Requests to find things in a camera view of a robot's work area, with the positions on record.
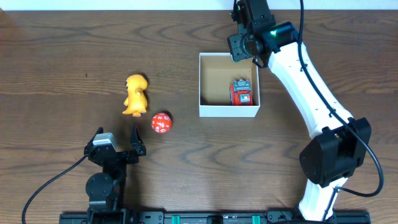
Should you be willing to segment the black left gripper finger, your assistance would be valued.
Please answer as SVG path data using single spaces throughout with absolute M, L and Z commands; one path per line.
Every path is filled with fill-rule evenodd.
M 136 151 L 138 156 L 146 155 L 146 147 L 145 147 L 143 140 L 141 139 L 141 137 L 139 135 L 136 123 L 133 124 L 129 144 Z
M 96 136 L 97 134 L 103 134 L 103 127 L 99 127 L 99 128 L 96 130 L 96 132 L 94 133 L 94 136 L 93 136 L 93 137 L 90 139 L 90 141 L 88 142 L 88 145 L 89 145 L 89 146 L 92 146 L 92 145 L 93 145 L 94 138 L 95 138 L 95 136 Z

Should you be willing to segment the white cardboard box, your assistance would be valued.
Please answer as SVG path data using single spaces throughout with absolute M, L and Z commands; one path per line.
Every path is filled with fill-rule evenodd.
M 233 105 L 229 90 L 234 81 L 247 80 L 252 106 Z M 199 54 L 199 116 L 253 118 L 260 108 L 259 69 L 251 60 L 233 62 L 229 53 Z

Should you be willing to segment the orange dinosaur toy figure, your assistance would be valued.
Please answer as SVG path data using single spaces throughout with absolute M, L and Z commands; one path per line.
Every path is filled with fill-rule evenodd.
M 134 74 L 125 81 L 127 98 L 124 101 L 126 109 L 122 114 L 131 114 L 133 117 L 141 117 L 147 112 L 147 98 L 144 90 L 148 86 L 147 80 L 140 74 Z

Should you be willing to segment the red toy robot car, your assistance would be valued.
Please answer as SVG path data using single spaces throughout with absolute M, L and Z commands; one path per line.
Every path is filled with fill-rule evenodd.
M 229 89 L 233 106 L 252 106 L 252 89 L 250 80 L 234 80 Z

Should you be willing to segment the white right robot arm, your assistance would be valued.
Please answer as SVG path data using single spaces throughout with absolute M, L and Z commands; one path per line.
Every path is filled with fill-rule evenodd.
M 368 151 L 371 126 L 355 119 L 333 96 L 314 68 L 300 33 L 291 22 L 239 22 L 238 33 L 228 37 L 231 59 L 262 60 L 282 82 L 300 111 L 311 138 L 299 161 L 307 176 L 298 205 L 310 222 L 369 223 L 366 212 L 336 212 L 339 192 Z

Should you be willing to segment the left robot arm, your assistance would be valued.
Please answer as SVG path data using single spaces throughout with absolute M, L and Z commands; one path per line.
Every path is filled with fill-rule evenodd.
M 129 209 L 124 208 L 124 190 L 127 166 L 137 164 L 139 157 L 146 155 L 137 124 L 133 124 L 129 144 L 131 150 L 118 152 L 114 135 L 100 127 L 85 146 L 84 155 L 102 168 L 86 182 L 88 223 L 132 223 L 136 219 Z

